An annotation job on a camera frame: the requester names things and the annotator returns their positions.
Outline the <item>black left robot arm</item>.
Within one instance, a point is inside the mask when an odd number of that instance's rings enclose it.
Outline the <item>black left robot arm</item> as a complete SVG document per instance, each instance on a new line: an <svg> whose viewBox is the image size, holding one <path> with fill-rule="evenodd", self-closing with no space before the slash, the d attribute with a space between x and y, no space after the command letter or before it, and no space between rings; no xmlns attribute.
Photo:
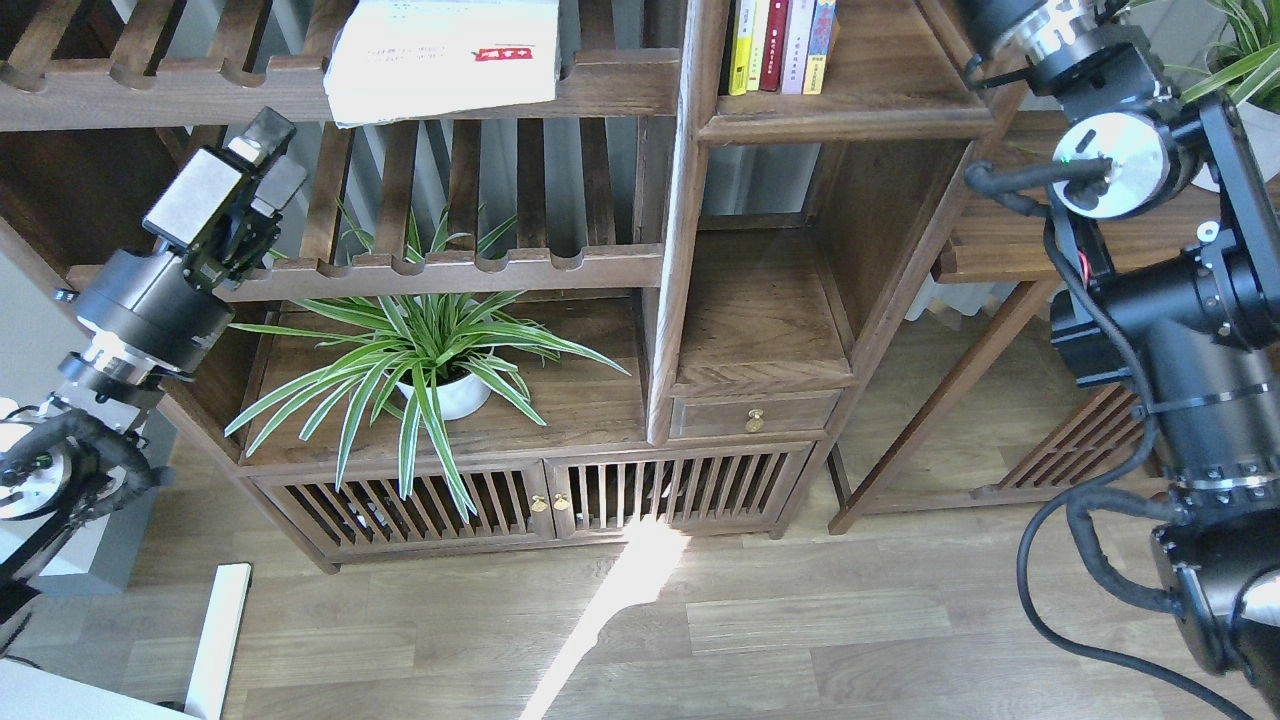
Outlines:
<svg viewBox="0 0 1280 720"><path fill-rule="evenodd" d="M271 108L221 147L197 150L143 218L150 254L115 252L72 297L90 346L60 364L63 384L3 420L3 518L41 520L3 562L3 641L29 618L33 579L82 527L170 478L145 457L140 428L168 377L188 380L233 318L237 287L280 233L306 172L285 152L296 127Z"/></svg>

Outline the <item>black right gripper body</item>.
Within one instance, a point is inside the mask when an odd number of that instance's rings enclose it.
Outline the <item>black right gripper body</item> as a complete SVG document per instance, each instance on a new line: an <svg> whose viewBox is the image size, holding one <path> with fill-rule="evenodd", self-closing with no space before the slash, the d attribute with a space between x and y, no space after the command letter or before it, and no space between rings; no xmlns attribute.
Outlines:
<svg viewBox="0 0 1280 720"><path fill-rule="evenodd" d="M1000 86L1024 79L1030 86L1103 86L1108 51L1100 36L1096 1L960 1L966 36L975 54L965 65L966 86ZM1002 47L1019 49L1028 67L987 79L977 69Z"/></svg>

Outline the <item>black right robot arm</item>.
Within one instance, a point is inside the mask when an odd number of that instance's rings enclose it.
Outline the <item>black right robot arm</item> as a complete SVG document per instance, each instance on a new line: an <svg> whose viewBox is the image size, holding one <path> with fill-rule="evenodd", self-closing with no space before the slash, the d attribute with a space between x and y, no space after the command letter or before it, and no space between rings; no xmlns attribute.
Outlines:
<svg viewBox="0 0 1280 720"><path fill-rule="evenodd" d="M1043 520L1064 507L1082 561L1123 602L1172 618L1207 671L1240 671L1277 707L1277 217L1233 97L1181 92L1120 1L964 1L970 67L1002 47L1027 64L979 82L1025 81L1069 120L1046 164L966 183L1044 219L1065 282L1053 345L1080 386L1121 382L1138 397L1140 443L1119 468L1060 495L1024 532L1018 593L1044 638L1149 674L1216 707L1242 710L1164 666L1069 641L1030 600L1027 561ZM1121 273L1098 223L1175 197L1198 170L1219 182L1221 214L1171 260Z"/></svg>

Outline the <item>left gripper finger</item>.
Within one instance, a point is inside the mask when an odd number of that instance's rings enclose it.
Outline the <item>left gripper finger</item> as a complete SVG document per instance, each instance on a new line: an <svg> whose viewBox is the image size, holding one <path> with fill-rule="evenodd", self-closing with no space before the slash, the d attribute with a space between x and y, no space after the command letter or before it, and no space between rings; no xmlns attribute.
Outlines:
<svg viewBox="0 0 1280 720"><path fill-rule="evenodd" d="M228 151L252 167L270 167L296 135L296 126L271 108L264 108L246 129L228 142Z"/></svg>

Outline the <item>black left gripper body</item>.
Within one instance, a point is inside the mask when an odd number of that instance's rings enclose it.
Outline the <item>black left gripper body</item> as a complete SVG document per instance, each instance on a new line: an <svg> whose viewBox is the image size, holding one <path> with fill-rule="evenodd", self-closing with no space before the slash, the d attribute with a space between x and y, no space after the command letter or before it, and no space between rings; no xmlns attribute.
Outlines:
<svg viewBox="0 0 1280 720"><path fill-rule="evenodd" d="M234 149L200 149L143 217L160 249L115 252L73 302L93 338L60 373L191 377L233 315L215 288L238 286L261 263L305 178L282 154L252 163Z"/></svg>

